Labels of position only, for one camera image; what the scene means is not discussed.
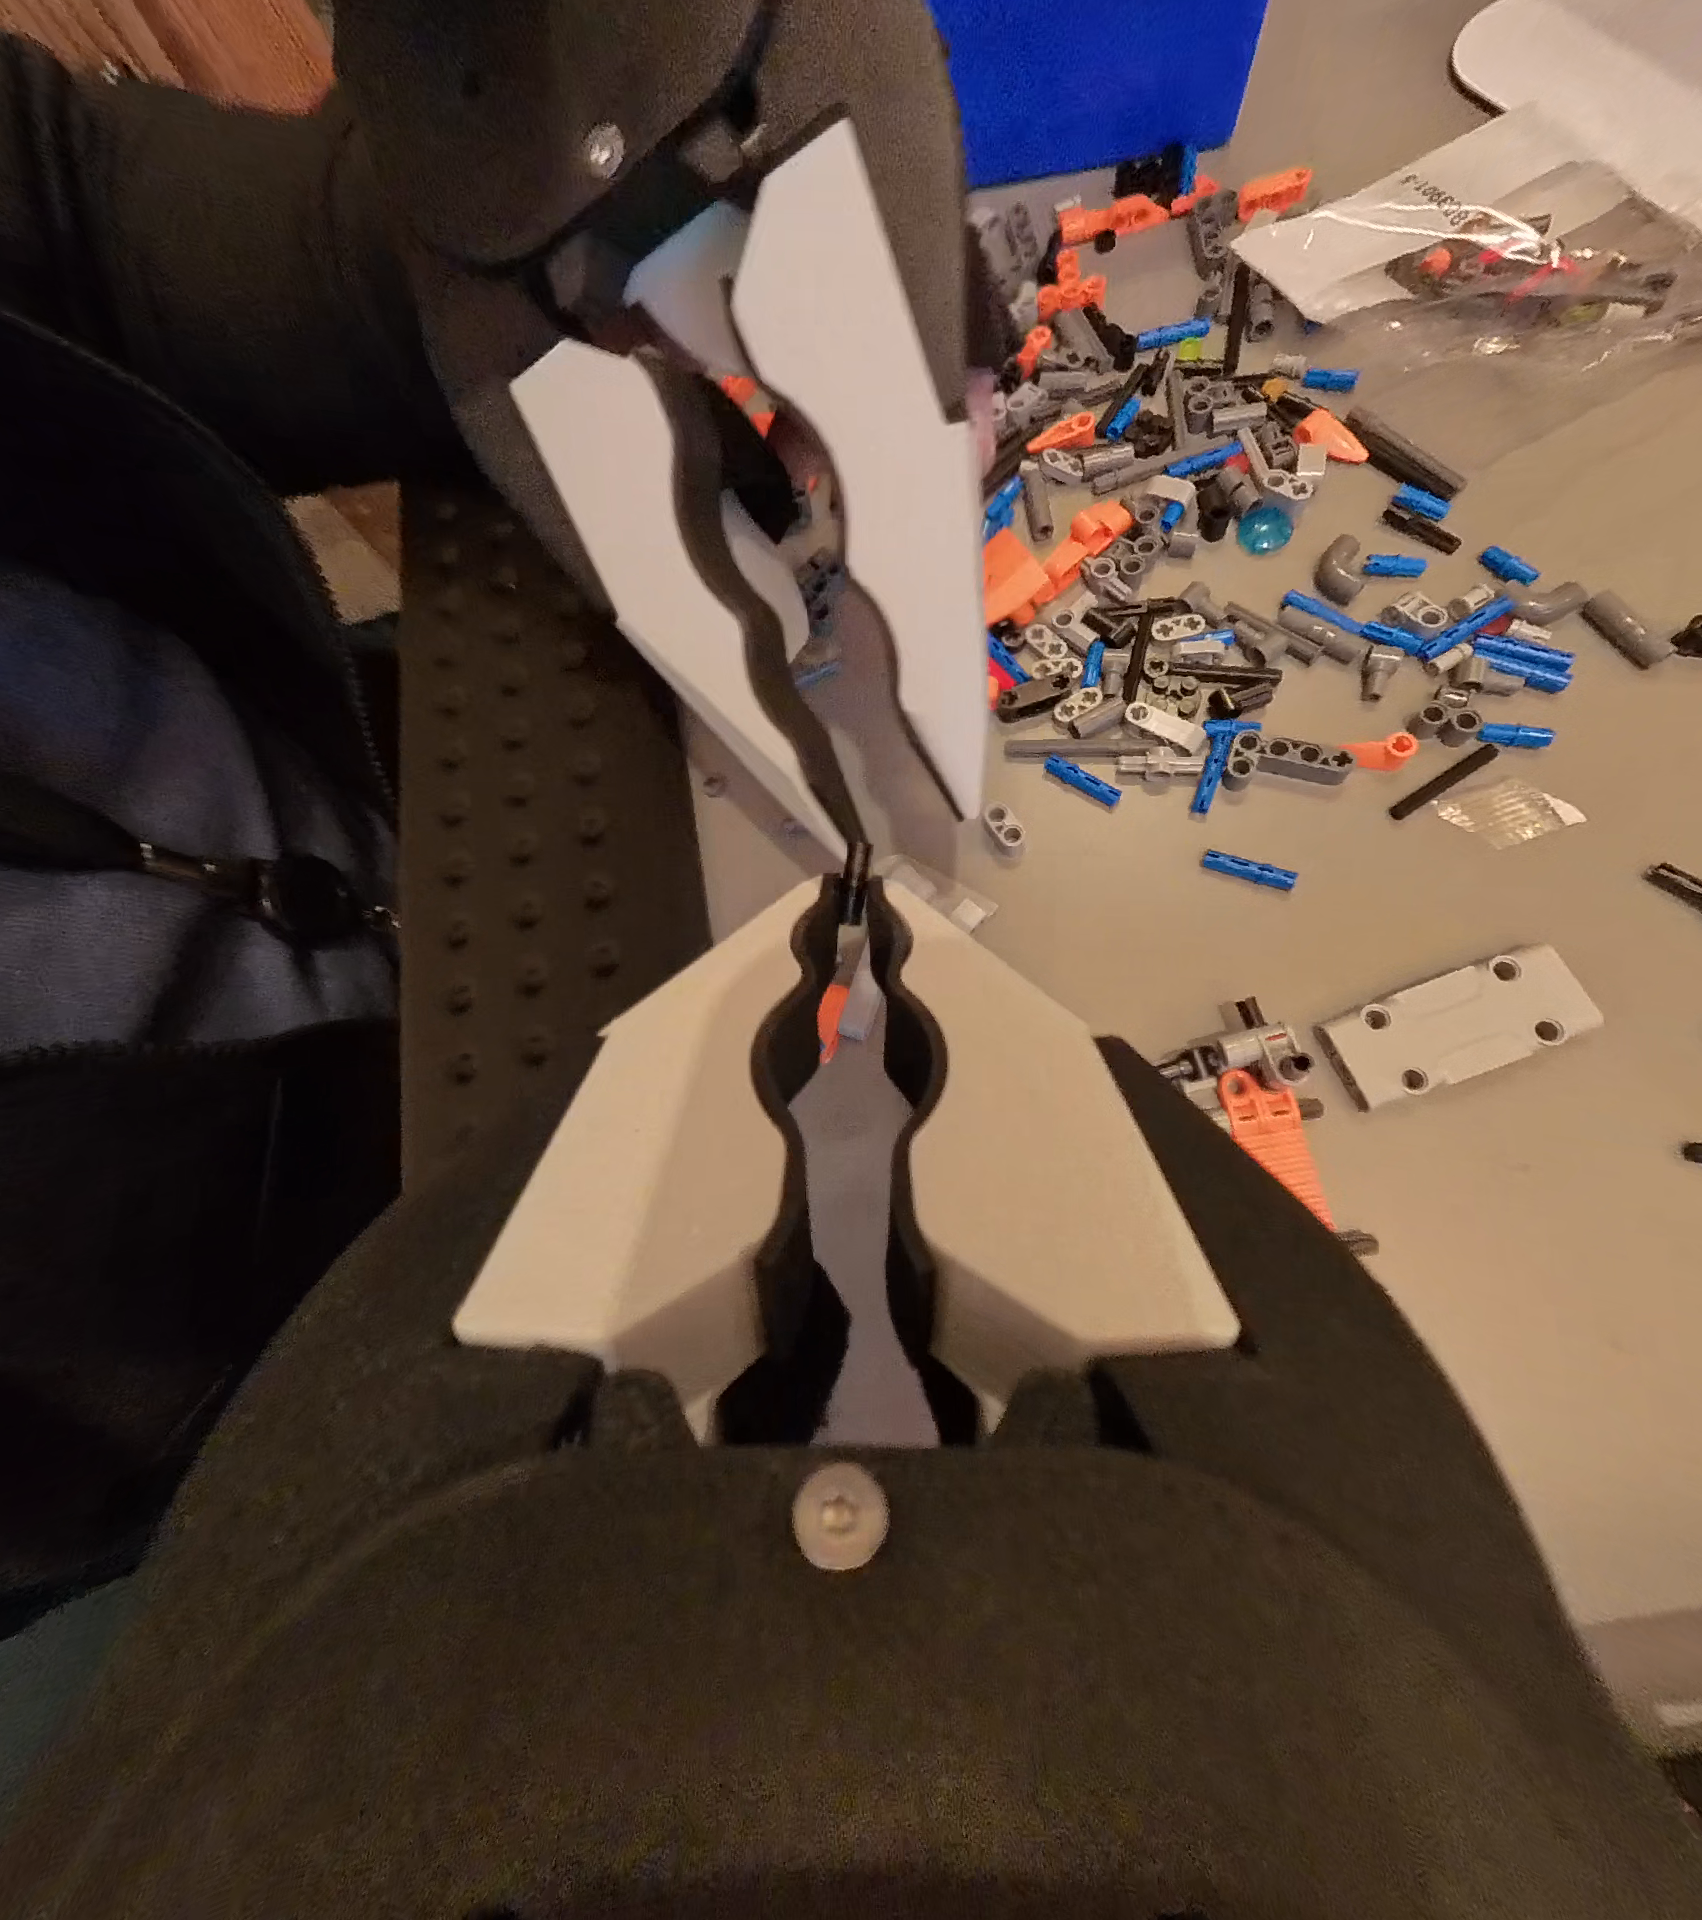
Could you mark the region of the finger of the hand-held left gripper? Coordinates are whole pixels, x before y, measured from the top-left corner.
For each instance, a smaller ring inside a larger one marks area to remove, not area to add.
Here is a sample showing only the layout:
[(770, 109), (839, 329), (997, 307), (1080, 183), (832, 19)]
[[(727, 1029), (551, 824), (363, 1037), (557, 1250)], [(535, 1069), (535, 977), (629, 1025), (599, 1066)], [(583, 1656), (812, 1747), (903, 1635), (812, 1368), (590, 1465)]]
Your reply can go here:
[(972, 429), (938, 397), (857, 132), (832, 120), (761, 180), (729, 294), (749, 368), (794, 405), (839, 490), (849, 580), (886, 626), (894, 698), (951, 812), (984, 805), (984, 595)]
[(651, 353), (551, 351), (509, 399), (622, 635), (843, 864), (862, 838), (857, 802), (792, 680), (806, 600), (721, 477), (702, 381)]

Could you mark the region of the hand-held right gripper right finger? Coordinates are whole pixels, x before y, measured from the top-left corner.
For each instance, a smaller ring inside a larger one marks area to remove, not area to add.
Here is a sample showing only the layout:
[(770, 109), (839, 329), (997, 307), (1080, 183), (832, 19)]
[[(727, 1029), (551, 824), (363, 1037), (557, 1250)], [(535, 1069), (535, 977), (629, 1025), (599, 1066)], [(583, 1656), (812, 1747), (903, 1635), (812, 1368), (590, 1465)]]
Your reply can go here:
[(1235, 1310), (1084, 1021), (934, 905), (870, 886), (890, 1152), (886, 1300), (939, 1442), (1029, 1372), (1220, 1351)]

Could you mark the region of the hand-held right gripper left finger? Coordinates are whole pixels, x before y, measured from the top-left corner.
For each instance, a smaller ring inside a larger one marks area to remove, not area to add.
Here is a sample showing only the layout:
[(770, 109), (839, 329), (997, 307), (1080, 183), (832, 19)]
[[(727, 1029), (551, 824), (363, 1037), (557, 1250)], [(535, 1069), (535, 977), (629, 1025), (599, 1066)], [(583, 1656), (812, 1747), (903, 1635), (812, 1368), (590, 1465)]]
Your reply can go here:
[(661, 1373), (698, 1437), (813, 1439), (846, 1307), (792, 1103), (820, 1066), (839, 894), (794, 886), (602, 1029), (455, 1310), (463, 1347)]

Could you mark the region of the orange grey toy brick assembly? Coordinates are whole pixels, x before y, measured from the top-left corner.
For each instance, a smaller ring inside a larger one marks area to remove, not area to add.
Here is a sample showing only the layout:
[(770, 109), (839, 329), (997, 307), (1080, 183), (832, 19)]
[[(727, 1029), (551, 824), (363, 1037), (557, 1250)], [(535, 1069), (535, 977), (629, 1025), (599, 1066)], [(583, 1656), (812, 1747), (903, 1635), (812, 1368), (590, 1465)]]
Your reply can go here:
[(1227, 1022), (1177, 1045), (1156, 1062), (1158, 1077), (1175, 1082), (1239, 1148), (1297, 1195), (1360, 1258), (1380, 1245), (1360, 1228), (1339, 1228), (1323, 1195), (1308, 1122), (1323, 1112), (1308, 1081), (1314, 1059), (1284, 1021), (1268, 1021), (1256, 996), (1225, 1005)]

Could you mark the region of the grey brick arm with pins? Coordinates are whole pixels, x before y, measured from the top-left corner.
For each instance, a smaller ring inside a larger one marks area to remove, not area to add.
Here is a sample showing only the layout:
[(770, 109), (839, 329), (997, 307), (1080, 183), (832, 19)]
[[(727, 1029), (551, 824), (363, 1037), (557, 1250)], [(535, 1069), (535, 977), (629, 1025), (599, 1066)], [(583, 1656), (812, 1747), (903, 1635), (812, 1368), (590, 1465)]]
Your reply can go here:
[(843, 919), (839, 925), (832, 978), (816, 997), (816, 1062), (827, 1066), (842, 1045), (861, 1045), (886, 1004), (876, 959), (886, 931), (886, 894), (873, 853), (861, 846), (843, 872)]

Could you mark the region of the blue plastic bin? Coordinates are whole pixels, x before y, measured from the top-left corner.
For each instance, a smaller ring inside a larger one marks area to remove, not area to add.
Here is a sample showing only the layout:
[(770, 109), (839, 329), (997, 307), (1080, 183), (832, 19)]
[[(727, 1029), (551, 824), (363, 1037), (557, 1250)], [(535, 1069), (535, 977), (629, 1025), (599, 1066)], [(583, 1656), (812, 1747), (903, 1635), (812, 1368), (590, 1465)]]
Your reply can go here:
[(969, 188), (1223, 147), (1265, 2), (932, 2)]

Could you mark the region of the grey desk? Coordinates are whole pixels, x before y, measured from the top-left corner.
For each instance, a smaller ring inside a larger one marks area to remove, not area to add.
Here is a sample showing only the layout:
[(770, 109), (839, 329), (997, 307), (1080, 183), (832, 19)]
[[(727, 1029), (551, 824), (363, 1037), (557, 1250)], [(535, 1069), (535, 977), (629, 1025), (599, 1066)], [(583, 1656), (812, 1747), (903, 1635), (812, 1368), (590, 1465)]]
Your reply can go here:
[[(1380, 178), (1473, 128), (1449, 78), (1476, 2), (1271, 2), (1227, 147), (1227, 178), (1308, 161), (1323, 196)], [(1495, 424), (1468, 405), (1395, 410), (1467, 475), (1460, 565), (1512, 545), (1543, 584), (1617, 589), (1650, 626), (1702, 610), (1702, 361), (1578, 413)], [(1098, 805), (992, 744), (992, 793), (1027, 822), (1003, 861), (960, 838), (910, 764), (876, 759), (868, 805), (901, 850), (997, 898), (980, 941), (1102, 1033), (1156, 1059), (1261, 997), (1314, 1025), (1510, 944), (1553, 945), (1602, 1029), (1428, 1103), (1361, 1112), (1319, 1069), (1312, 1152), (1343, 1225), (1379, 1234), (1371, 1269), (1449, 1372), (1510, 1479), (1568, 1612), (1652, 1745), (1702, 1741), (1702, 919), (1642, 875), (1702, 875), (1702, 660), (1635, 669), (1578, 619), (1556, 698), (1489, 702), (1556, 728), (1489, 782), (1530, 778), (1586, 822), (1512, 850), (1436, 809), (1391, 822), (1397, 789), (1223, 796), (1206, 831), (1180, 793)], [(1293, 866), (1291, 897), (1201, 875), (1203, 846)], [(801, 1100), (813, 1152), (816, 1240), (853, 1341), (827, 1442), (932, 1442), (934, 1425), (886, 1310), (876, 1177), (901, 1103), (870, 1037)]]

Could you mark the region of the black studded mat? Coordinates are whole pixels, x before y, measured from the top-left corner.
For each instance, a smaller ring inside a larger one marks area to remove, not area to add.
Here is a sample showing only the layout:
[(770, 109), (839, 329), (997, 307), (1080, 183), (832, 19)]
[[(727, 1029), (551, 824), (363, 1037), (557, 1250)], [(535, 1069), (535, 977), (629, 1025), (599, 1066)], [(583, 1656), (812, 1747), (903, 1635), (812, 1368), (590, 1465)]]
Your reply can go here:
[(568, 1089), (709, 945), (677, 702), (503, 501), (406, 483), (402, 1178)]

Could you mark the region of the wooden pillar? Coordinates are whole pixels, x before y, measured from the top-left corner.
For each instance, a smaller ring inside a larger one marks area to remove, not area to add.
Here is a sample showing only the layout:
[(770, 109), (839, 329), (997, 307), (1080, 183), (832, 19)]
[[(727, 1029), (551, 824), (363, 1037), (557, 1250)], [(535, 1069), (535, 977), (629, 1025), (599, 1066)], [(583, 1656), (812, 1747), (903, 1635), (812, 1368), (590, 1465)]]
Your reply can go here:
[(311, 113), (335, 87), (328, 29), (310, 2), (0, 2), (0, 33), (78, 73), (235, 107)]

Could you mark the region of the pile of loose brick parts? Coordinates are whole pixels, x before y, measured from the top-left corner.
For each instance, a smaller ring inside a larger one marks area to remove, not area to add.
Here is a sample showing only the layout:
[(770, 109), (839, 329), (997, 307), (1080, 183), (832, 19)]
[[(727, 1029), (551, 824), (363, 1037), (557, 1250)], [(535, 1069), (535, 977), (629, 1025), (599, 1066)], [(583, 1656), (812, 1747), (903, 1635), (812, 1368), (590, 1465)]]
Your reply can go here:
[(1678, 630), (1615, 589), (1547, 584), (1508, 542), (1460, 541), (1468, 475), (1439, 428), (1410, 423), (1430, 376), (1486, 373), (1494, 418), (1510, 423), (1520, 397), (1578, 397), (1623, 361), (1368, 365), (1235, 262), (1242, 188), (1256, 218), (1319, 203), (1310, 166), (1227, 185), (1166, 150), (1120, 161), (1098, 203), (969, 211), (1016, 335), (984, 486), (997, 715), (1050, 704), (1060, 739), (1036, 749), (1050, 772), (1114, 802), (1109, 778), (1064, 750), (1103, 739), (1136, 782), (1194, 776), (1203, 816), (1261, 764), (1339, 782), (1397, 761), (1386, 744), (1258, 733), (1288, 660), (1343, 660), (1361, 702), (1380, 702), (1405, 660), (1430, 672), (1436, 711), (1397, 737), (1417, 749), (1467, 737), (1486, 685), (1568, 690), (1561, 619), (1635, 669), (1678, 658)]

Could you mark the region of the grey flat motor brick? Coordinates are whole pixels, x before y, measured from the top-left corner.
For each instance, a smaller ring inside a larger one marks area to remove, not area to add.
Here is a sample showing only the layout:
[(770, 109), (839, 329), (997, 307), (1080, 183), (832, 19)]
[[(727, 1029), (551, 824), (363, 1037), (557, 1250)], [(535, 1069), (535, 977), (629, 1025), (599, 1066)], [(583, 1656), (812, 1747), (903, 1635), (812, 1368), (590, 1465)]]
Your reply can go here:
[(1319, 1021), (1364, 1112), (1464, 1085), (1594, 1033), (1602, 1011), (1552, 945), (1519, 945)]

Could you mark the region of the clear plastic scrap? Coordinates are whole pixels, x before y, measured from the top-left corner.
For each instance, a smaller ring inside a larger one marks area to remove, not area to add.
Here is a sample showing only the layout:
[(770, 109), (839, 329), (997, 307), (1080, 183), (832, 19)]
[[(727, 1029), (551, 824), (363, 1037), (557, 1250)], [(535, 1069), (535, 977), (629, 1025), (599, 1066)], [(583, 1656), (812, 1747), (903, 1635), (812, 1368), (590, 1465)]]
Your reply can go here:
[(1490, 850), (1512, 850), (1561, 827), (1578, 827), (1586, 815), (1523, 778), (1501, 778), (1441, 800), (1436, 816), (1483, 838)]

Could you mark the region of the small bag of brick parts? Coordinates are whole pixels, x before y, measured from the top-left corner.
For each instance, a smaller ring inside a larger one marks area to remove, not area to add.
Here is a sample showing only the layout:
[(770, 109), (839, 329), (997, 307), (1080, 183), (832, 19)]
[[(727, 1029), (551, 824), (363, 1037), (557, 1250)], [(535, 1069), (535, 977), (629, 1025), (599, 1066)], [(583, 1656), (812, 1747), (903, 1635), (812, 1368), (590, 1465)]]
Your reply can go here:
[(1668, 203), (1538, 109), (1256, 218), (1235, 262), (1368, 365), (1593, 370), (1702, 347), (1702, 203)]

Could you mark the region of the white book stand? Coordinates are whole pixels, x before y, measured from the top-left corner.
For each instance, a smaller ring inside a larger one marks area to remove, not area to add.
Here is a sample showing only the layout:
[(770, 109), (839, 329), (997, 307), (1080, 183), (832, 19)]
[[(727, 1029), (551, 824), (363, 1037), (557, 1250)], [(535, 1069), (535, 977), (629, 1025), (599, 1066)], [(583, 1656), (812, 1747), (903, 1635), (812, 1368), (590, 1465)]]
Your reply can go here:
[(1449, 59), (1468, 92), (1505, 107), (1519, 73), (1553, 65), (1568, 77), (1617, 54), (1702, 92), (1702, 2), (1489, 2)]

